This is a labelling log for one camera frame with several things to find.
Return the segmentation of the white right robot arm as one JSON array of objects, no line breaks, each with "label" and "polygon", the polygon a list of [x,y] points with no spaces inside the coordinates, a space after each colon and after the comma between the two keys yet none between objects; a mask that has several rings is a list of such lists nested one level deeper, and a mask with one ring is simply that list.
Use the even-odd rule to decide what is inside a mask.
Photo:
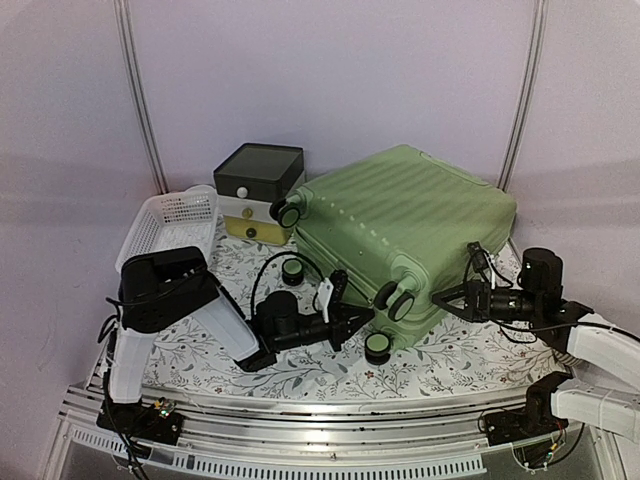
[{"label": "white right robot arm", "polygon": [[592,308],[563,297],[563,261],[546,248],[524,251],[515,282],[500,275],[477,242],[468,244],[465,277],[432,296],[433,303],[469,323],[490,322],[514,334],[531,334],[560,355],[607,374],[597,385],[571,372],[554,371],[531,384],[523,407],[498,410],[481,427],[490,445],[515,443],[562,432],[578,421],[639,440],[639,338]]}]

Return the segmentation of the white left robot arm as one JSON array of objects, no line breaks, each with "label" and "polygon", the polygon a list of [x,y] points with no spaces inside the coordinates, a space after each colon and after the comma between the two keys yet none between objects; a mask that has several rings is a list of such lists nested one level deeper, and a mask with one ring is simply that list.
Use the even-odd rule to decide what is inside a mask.
[{"label": "white left robot arm", "polygon": [[252,302],[245,316],[215,275],[202,251],[187,246],[129,258],[120,269],[112,327],[99,338],[107,344],[109,365],[103,380],[104,400],[99,427],[124,442],[150,440],[177,443],[184,416],[160,398],[142,403],[142,379],[156,337],[186,317],[194,318],[244,372],[275,364],[279,353],[328,342],[338,351],[375,316],[370,307],[343,301],[348,274],[335,270],[317,289],[317,312],[303,314],[296,296],[286,290]]}]

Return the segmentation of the green hard-shell suitcase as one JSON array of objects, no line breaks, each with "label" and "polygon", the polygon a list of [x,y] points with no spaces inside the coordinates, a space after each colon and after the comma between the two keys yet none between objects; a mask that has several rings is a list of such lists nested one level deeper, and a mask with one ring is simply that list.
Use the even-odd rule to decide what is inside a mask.
[{"label": "green hard-shell suitcase", "polygon": [[292,230],[299,253],[346,271],[345,302],[373,308],[372,327],[404,350],[445,317],[431,297],[461,284],[468,244],[499,253],[516,210],[483,179],[397,145],[303,183],[270,215]]}]

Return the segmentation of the drawer cabinet with dark top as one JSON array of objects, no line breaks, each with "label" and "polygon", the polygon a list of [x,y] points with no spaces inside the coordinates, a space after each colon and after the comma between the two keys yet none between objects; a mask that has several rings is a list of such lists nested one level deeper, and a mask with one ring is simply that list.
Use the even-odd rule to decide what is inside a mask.
[{"label": "drawer cabinet with dark top", "polygon": [[213,172],[226,231],[237,238],[284,245],[291,231],[271,206],[305,182],[304,150],[296,146],[245,143]]}]

